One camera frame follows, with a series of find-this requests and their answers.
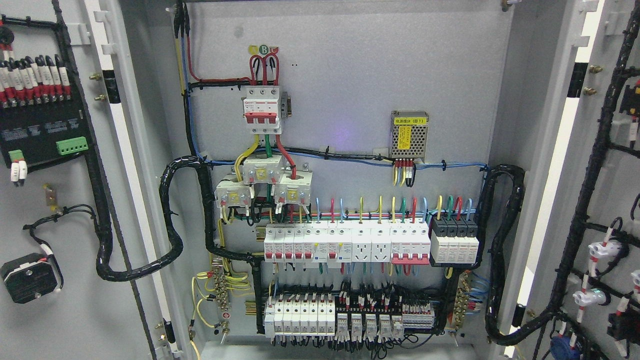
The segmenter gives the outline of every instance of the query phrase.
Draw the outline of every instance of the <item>bolt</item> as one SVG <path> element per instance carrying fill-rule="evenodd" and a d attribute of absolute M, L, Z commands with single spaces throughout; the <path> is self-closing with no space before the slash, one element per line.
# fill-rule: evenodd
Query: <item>bolt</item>
<path fill-rule="evenodd" d="M 591 96 L 591 95 L 597 94 L 598 91 L 596 89 L 594 89 L 594 88 L 590 88 L 588 86 L 585 86 L 584 89 L 583 89 L 583 93 Z"/>
<path fill-rule="evenodd" d="M 604 68 L 599 66 L 599 65 L 591 65 L 589 66 L 589 72 L 592 74 L 598 74 L 599 72 L 603 71 Z"/>

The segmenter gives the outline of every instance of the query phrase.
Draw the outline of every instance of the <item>hinge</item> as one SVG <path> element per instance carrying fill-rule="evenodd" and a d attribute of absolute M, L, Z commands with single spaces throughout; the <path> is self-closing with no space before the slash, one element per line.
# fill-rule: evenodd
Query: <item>hinge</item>
<path fill-rule="evenodd" d="M 582 92 L 582 84 L 584 84 L 584 76 L 587 74 L 589 63 L 575 63 L 573 65 L 573 74 L 569 82 L 569 91 L 567 97 L 580 97 Z"/>

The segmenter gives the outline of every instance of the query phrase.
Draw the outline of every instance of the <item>green terminal connector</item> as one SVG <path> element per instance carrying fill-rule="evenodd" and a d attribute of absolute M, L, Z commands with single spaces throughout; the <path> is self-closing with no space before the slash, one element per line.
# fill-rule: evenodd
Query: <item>green terminal connector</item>
<path fill-rule="evenodd" d="M 22 155 L 22 150 L 13 150 L 9 152 L 9 158 L 11 162 L 24 160 L 24 155 Z"/>
<path fill-rule="evenodd" d="M 60 155 L 75 154 L 89 149 L 89 145 L 87 145 L 86 138 L 84 136 L 58 141 L 56 142 L 56 147 L 58 148 L 58 154 Z"/>

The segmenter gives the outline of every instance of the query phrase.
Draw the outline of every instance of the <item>miniature circuit breaker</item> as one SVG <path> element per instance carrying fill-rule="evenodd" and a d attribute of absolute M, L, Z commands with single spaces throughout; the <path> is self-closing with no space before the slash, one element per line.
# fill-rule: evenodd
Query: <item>miniature circuit breaker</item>
<path fill-rule="evenodd" d="M 394 159 L 424 157 L 428 129 L 429 114 L 424 111 L 392 112 L 389 156 Z"/>
<path fill-rule="evenodd" d="M 273 187 L 273 197 L 278 206 L 286 204 L 304 206 L 305 209 L 311 203 L 311 171 L 298 171 L 297 178 L 291 179 L 291 173 L 287 173 Z"/>
<path fill-rule="evenodd" d="M 251 155 L 243 164 L 245 184 L 275 184 L 284 173 L 284 157 L 273 155 L 267 158 L 262 155 Z"/>
<path fill-rule="evenodd" d="M 252 133 L 282 134 L 287 117 L 287 96 L 279 86 L 247 86 L 243 98 L 244 119 Z"/>
<path fill-rule="evenodd" d="M 238 182 L 236 175 L 225 176 L 216 186 L 216 205 L 221 209 L 221 215 L 228 208 L 244 208 L 247 213 L 251 206 L 253 190 L 251 186 Z"/>

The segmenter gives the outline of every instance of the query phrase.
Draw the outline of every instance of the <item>breaker label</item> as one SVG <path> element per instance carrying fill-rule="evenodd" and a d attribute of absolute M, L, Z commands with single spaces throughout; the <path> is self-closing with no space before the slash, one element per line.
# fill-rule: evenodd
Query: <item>breaker label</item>
<path fill-rule="evenodd" d="M 411 125 L 403 125 L 398 127 L 398 149 L 411 149 Z"/>
<path fill-rule="evenodd" d="M 426 125 L 428 122 L 426 117 L 394 117 L 394 125 Z"/>

